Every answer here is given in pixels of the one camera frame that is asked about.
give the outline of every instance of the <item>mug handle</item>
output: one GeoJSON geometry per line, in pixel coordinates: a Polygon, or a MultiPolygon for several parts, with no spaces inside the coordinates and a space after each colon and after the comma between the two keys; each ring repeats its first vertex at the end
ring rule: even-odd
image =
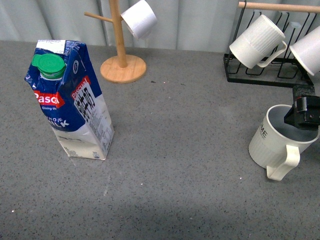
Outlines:
{"type": "Polygon", "coordinates": [[[284,176],[298,166],[300,152],[297,146],[286,145],[286,159],[277,167],[266,166],[266,175],[269,179],[281,181],[284,176]]]}
{"type": "Polygon", "coordinates": [[[282,49],[274,52],[270,57],[268,57],[267,60],[265,60],[263,62],[258,62],[257,65],[261,68],[265,68],[266,66],[268,66],[276,57],[278,57],[280,54],[282,54],[287,49],[288,46],[287,46],[286,42],[282,41],[282,44],[284,45],[284,47],[282,49]]]}

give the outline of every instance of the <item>round wooden base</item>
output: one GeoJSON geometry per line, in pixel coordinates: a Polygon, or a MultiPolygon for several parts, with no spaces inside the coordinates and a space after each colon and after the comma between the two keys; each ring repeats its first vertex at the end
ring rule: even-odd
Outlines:
{"type": "Polygon", "coordinates": [[[125,55],[127,67],[119,67],[118,56],[113,56],[101,65],[100,72],[107,81],[117,84],[132,83],[147,71],[147,64],[138,56],[125,55]]]}

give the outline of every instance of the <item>mug rim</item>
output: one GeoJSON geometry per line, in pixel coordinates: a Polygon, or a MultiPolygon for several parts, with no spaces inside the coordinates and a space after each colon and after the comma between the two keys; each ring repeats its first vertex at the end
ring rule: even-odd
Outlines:
{"type": "Polygon", "coordinates": [[[318,140],[318,138],[320,137],[320,130],[319,130],[319,129],[318,129],[318,131],[317,131],[317,132],[318,132],[318,133],[317,133],[317,136],[316,136],[315,138],[313,138],[312,140],[309,140],[309,141],[297,141],[297,140],[293,140],[293,139],[291,139],[291,138],[289,138],[289,137],[286,137],[285,135],[281,134],[280,132],[278,132],[278,130],[276,130],[276,129],[274,128],[274,126],[271,124],[270,119],[269,119],[269,113],[270,113],[270,111],[271,111],[272,109],[278,108],[278,107],[289,107],[288,110],[290,110],[290,108],[291,108],[292,106],[286,105],[286,104],[278,104],[278,105],[274,105],[274,106],[270,107],[270,108],[268,109],[268,111],[266,112],[266,120],[267,120],[269,126],[272,128],[272,130],[274,130],[274,132],[275,132],[278,136],[280,136],[281,138],[283,138],[283,139],[285,139],[285,140],[289,140],[289,141],[292,142],[292,143],[296,143],[296,144],[312,144],[313,142],[315,142],[316,140],[318,140]]]}
{"type": "Polygon", "coordinates": [[[271,26],[273,27],[273,29],[275,29],[284,39],[286,38],[285,34],[280,30],[280,28],[273,22],[271,21],[270,18],[268,18],[266,15],[261,14],[261,16],[263,19],[267,20],[271,26]]]}
{"type": "Polygon", "coordinates": [[[298,60],[298,62],[301,64],[301,66],[311,75],[314,76],[315,74],[310,70],[310,68],[304,63],[300,55],[297,53],[297,51],[294,48],[294,44],[292,46],[289,46],[290,51],[294,55],[294,57],[298,60]]]}

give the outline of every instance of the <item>wooden rod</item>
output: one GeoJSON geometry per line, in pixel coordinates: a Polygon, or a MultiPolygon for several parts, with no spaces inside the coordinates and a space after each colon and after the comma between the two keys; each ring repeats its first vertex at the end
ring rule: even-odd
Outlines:
{"type": "Polygon", "coordinates": [[[306,6],[306,5],[290,5],[290,4],[273,4],[273,3],[258,3],[240,1],[238,8],[240,9],[257,9],[257,10],[271,10],[284,12],[301,12],[301,13],[320,13],[320,6],[306,6]]]}
{"type": "Polygon", "coordinates": [[[103,21],[106,21],[106,22],[109,22],[109,23],[113,22],[112,19],[110,19],[110,18],[107,18],[107,17],[104,17],[104,16],[99,16],[99,15],[96,15],[96,14],[93,14],[93,13],[87,12],[87,11],[84,12],[84,15],[88,16],[88,17],[91,17],[91,18],[103,20],[103,21]]]}
{"type": "Polygon", "coordinates": [[[109,0],[110,11],[112,16],[112,24],[116,42],[116,52],[118,55],[119,67],[126,68],[128,66],[126,59],[126,49],[124,34],[122,31],[122,17],[119,10],[119,0],[109,0]]]}

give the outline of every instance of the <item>mug with text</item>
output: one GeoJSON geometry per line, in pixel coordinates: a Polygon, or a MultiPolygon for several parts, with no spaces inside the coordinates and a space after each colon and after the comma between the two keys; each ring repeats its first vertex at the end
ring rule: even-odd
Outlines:
{"type": "Polygon", "coordinates": [[[255,65],[268,66],[287,49],[285,34],[265,15],[259,16],[230,46],[233,55],[247,68],[255,65]],[[274,52],[266,61],[260,62],[276,46],[283,48],[274,52]]]}
{"type": "Polygon", "coordinates": [[[251,158],[266,169],[269,179],[281,181],[300,161],[300,154],[315,142],[319,130],[302,130],[284,122],[290,105],[269,108],[250,144],[251,158]]]}

